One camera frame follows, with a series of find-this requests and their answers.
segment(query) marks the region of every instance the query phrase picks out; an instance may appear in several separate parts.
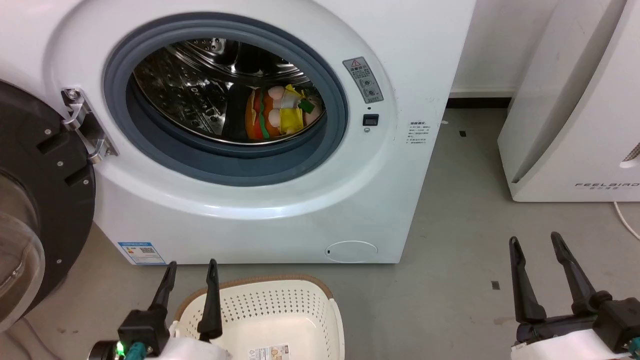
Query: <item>open door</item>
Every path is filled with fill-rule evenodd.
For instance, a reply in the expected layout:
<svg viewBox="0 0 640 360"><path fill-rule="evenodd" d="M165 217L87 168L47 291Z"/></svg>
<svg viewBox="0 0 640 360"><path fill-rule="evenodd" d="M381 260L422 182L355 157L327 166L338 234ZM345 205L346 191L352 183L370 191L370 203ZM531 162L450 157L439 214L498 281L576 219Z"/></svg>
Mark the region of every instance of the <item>open door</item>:
<svg viewBox="0 0 640 360"><path fill-rule="evenodd" d="M92 225L93 166L62 120L0 82L0 332L55 289Z"/></svg>

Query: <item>laundry basket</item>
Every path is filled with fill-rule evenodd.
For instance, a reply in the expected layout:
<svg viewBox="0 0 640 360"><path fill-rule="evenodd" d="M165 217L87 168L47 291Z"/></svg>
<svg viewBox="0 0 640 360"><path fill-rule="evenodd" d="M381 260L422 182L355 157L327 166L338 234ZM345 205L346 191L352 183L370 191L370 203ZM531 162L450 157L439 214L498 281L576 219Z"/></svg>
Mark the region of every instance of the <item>laundry basket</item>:
<svg viewBox="0 0 640 360"><path fill-rule="evenodd" d="M198 338L207 289L178 308L175 336ZM253 277L220 284L223 335L213 340L234 359L344 360L338 305L315 277Z"/></svg>

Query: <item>gray floor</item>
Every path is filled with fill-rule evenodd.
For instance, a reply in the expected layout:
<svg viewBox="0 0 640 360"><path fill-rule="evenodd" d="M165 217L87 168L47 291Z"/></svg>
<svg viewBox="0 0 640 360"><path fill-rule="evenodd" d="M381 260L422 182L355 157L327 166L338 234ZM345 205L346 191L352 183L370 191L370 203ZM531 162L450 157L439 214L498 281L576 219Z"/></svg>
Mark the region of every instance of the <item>gray floor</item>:
<svg viewBox="0 0 640 360"><path fill-rule="evenodd" d="M571 297L549 240L560 232L596 289L638 296L640 242L610 204L516 203L496 146L502 110L448 110L398 265L223 265L223 280L306 273L335 294L347 359L507 359L515 340L508 239L520 238L529 275L549 316L570 313ZM458 131L467 132L461 137ZM640 229L640 205L623 204ZM94 227L66 283L28 318L64 360L85 359L115 339L132 308L145 307L163 268L131 266ZM169 313L204 286L206 267L178 270ZM499 281L493 290L491 281ZM35 359L48 359L24 323L11 332ZM0 336L0 358L26 359Z"/></svg>

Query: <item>white wall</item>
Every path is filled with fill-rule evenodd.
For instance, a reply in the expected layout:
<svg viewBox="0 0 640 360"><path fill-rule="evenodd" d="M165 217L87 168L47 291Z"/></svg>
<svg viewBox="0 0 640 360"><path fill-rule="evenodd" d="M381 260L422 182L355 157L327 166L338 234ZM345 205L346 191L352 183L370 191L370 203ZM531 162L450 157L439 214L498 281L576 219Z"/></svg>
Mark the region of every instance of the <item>white wall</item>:
<svg viewBox="0 0 640 360"><path fill-rule="evenodd" d="M558 0L477 0L451 97L509 97Z"/></svg>

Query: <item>plush toy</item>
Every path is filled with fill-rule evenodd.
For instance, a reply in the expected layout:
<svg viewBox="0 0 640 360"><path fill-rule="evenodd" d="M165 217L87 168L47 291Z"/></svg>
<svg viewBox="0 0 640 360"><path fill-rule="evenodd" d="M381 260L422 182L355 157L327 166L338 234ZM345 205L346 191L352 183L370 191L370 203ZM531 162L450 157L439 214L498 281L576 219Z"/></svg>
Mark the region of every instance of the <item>plush toy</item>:
<svg viewBox="0 0 640 360"><path fill-rule="evenodd" d="M320 116L321 101L293 86L258 88L246 102L244 125L249 139L260 140L294 134Z"/></svg>

